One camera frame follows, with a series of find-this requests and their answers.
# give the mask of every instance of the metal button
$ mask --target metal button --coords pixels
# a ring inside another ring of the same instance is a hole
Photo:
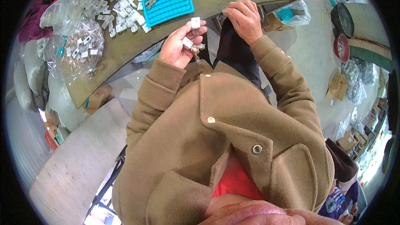
[[[254,145],[254,147],[253,147],[253,153],[254,153],[254,154],[258,155],[258,154],[260,154],[262,151],[263,151],[263,150],[262,150],[261,145]]]
[[[213,118],[213,117],[208,117],[208,118],[207,118],[207,122],[213,123],[213,122],[215,122],[215,118]]]

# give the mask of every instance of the left hand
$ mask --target left hand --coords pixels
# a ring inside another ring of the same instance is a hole
[[[350,214],[356,215],[357,211],[358,211],[357,203],[354,203]]]
[[[158,59],[175,67],[184,69],[192,59],[193,54],[191,50],[183,48],[182,40],[184,37],[187,37],[193,42],[193,44],[201,43],[203,41],[203,37],[201,35],[207,32],[207,27],[204,26],[205,24],[206,22],[202,20],[200,22],[201,27],[194,30],[196,38],[194,38],[192,32],[190,31],[192,28],[191,21],[172,32],[162,45],[163,47],[161,48]]]

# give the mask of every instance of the white plastic clip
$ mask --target white plastic clip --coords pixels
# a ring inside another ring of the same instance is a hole
[[[192,18],[191,21],[192,21],[192,29],[193,30],[200,28],[200,17]]]

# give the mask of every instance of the red basket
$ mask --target red basket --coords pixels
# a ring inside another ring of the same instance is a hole
[[[339,56],[339,39],[343,45],[342,57]],[[335,55],[342,61],[342,63],[347,63],[350,57],[350,46],[345,35],[340,34],[335,39],[335,41],[333,42],[333,49],[335,51]]]

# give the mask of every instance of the wooden table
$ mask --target wooden table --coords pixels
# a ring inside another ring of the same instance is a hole
[[[136,33],[130,29],[118,33],[116,37],[110,38],[108,28],[104,30],[104,51],[101,62],[97,65],[96,74],[88,82],[68,81],[67,88],[75,103],[80,107],[86,99],[104,82],[114,74],[124,64],[132,58],[145,51],[148,47],[166,38],[171,32],[183,26],[192,17],[201,19],[210,18],[221,13],[229,2],[236,0],[192,0],[195,8],[194,13],[172,19],[168,22],[152,27],[149,33],[145,33],[142,28]],[[252,0],[257,4],[265,3],[284,3],[289,4],[296,0]],[[110,4],[110,9],[117,1]]]

